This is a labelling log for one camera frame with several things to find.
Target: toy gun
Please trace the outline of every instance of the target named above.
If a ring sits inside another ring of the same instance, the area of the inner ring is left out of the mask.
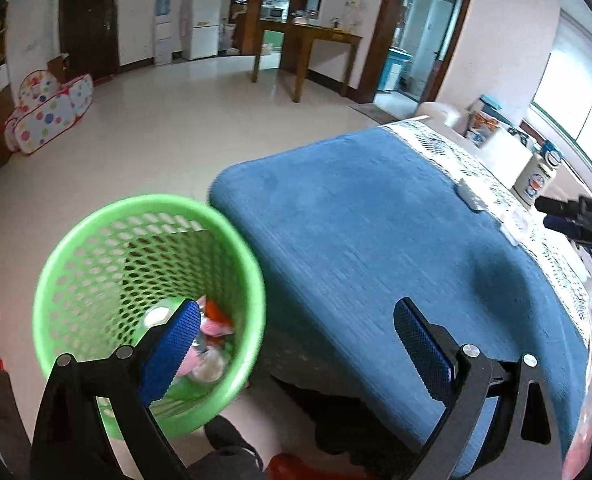
[[[541,196],[536,209],[546,213],[544,227],[561,232],[576,243],[592,248],[592,198],[562,202]]]

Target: doorway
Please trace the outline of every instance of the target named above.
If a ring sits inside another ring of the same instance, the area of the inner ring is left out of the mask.
[[[69,54],[68,78],[89,73],[97,81],[118,73],[116,0],[59,0],[58,33]]]
[[[383,0],[356,101],[396,118],[435,99],[469,0]]]

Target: laundry basket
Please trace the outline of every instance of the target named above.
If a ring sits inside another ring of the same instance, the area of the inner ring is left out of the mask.
[[[165,298],[213,299],[231,317],[231,361],[220,381],[180,378],[150,406],[167,435],[189,433],[244,386],[265,326],[265,288],[249,247],[220,212],[188,198],[145,195],[108,205],[58,244],[38,281],[34,345],[42,373],[69,352],[106,358],[132,344],[140,318]],[[107,399],[105,428],[121,438]]]

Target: white floor tile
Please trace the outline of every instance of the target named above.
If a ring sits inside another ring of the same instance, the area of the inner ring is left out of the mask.
[[[205,200],[211,181],[232,164],[375,125],[310,81],[294,104],[284,89],[293,88],[293,77],[273,70],[277,60],[262,58],[266,70],[257,84],[249,80],[250,57],[118,76],[94,89],[74,128],[31,156],[14,155],[0,170],[0,357],[30,436],[45,384],[32,341],[34,290],[50,252],[78,221],[143,193]],[[263,393],[247,390],[227,413],[268,462],[284,449],[282,435],[276,441],[266,402],[256,395]],[[189,462],[209,450],[195,435],[177,445]],[[136,475],[124,443],[116,449],[126,473]]]
[[[415,109],[418,107],[416,101],[398,92],[378,92],[374,104],[400,120],[413,117]]]

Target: window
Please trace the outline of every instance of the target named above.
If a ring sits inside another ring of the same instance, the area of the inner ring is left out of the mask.
[[[564,12],[533,105],[592,164],[592,35]]]

